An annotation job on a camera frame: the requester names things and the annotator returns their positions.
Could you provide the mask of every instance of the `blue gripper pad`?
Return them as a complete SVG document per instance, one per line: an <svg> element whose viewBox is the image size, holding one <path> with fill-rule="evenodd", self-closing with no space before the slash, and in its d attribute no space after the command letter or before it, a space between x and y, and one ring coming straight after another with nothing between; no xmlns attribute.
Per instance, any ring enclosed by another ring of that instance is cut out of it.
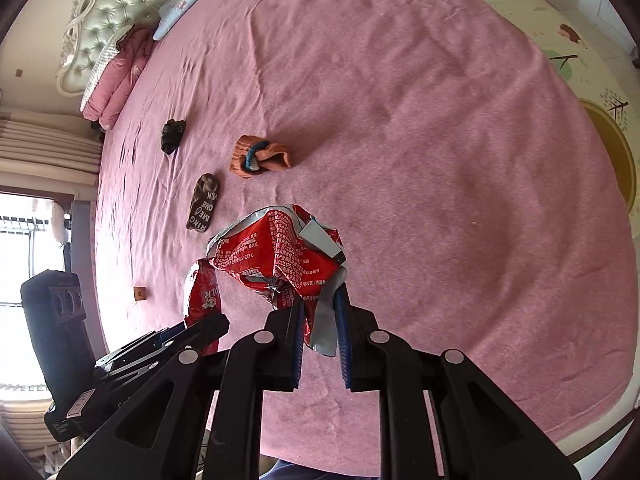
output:
<svg viewBox="0 0 640 480"><path fill-rule="evenodd" d="M349 298L342 288L336 290L334 295L335 325L338 330L338 348L340 351L340 365L344 386L351 388L351 341L347 325L347 308L350 306Z"/></svg>
<svg viewBox="0 0 640 480"><path fill-rule="evenodd" d="M300 301L300 308L298 309L296 336L293 339L293 387L300 386L300 374L302 373L302 349L305 343L305 304Z"/></svg>

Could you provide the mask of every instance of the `window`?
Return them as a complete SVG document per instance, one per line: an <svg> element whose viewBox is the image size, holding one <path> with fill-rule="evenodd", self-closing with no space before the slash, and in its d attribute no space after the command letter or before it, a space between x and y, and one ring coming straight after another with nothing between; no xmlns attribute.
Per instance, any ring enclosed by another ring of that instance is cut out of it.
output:
<svg viewBox="0 0 640 480"><path fill-rule="evenodd" d="M57 207L51 200L0 194L0 398L49 396L41 391L44 377L31 346L20 287L43 270L64 270L66 232L60 226L63 233L54 234L52 225Z"/></svg>

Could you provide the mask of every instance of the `metal screw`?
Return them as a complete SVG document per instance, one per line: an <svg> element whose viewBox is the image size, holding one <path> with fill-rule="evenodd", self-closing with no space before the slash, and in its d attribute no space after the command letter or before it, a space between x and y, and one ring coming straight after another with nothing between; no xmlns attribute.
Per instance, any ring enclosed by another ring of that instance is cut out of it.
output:
<svg viewBox="0 0 640 480"><path fill-rule="evenodd" d="M369 335L369 338L374 343L379 343L379 344L384 344L388 342L390 339L389 334L384 330L376 330L375 332L371 332L371 334Z"/></svg>
<svg viewBox="0 0 640 480"><path fill-rule="evenodd" d="M444 358L453 365L459 365L465 360L465 355L460 350L447 350L444 352Z"/></svg>
<svg viewBox="0 0 640 480"><path fill-rule="evenodd" d="M260 332L256 332L254 335L255 342L260 343L261 345L266 345L273 341L273 334L268 330L260 330Z"/></svg>
<svg viewBox="0 0 640 480"><path fill-rule="evenodd" d="M190 365L198 360L198 353L195 350L183 350L178 355L178 361L183 365Z"/></svg>

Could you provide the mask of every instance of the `person's leg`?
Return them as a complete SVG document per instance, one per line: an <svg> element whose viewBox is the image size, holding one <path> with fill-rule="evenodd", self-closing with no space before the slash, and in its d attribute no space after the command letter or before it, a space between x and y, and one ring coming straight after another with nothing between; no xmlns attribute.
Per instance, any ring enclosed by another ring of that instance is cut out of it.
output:
<svg viewBox="0 0 640 480"><path fill-rule="evenodd" d="M261 480L372 480L361 477L327 473L310 467L292 464L285 460L278 460L268 473L260 477Z"/></svg>

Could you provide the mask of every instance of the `bed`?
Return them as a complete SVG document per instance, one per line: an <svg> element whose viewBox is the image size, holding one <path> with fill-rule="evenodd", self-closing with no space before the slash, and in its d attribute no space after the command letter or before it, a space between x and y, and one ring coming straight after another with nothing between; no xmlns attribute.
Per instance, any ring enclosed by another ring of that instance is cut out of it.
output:
<svg viewBox="0 0 640 480"><path fill-rule="evenodd" d="M69 94L107 35L81 23L59 78ZM171 118L188 129L167 157ZM287 143L294 167L229 173L242 134ZM103 153L97 287L112 348L181 318L209 236L300 203L340 230L356 304L417 348L468 352L565 453L633 406L635 256L607 154L543 53L481 0L200 0L158 44ZM221 190L203 235L184 223L207 172ZM268 306L220 282L228 348ZM131 301L134 285L146 301ZM376 475L375 396L346 394L335 360L304 359L297 400L265 399L262 452Z"/></svg>

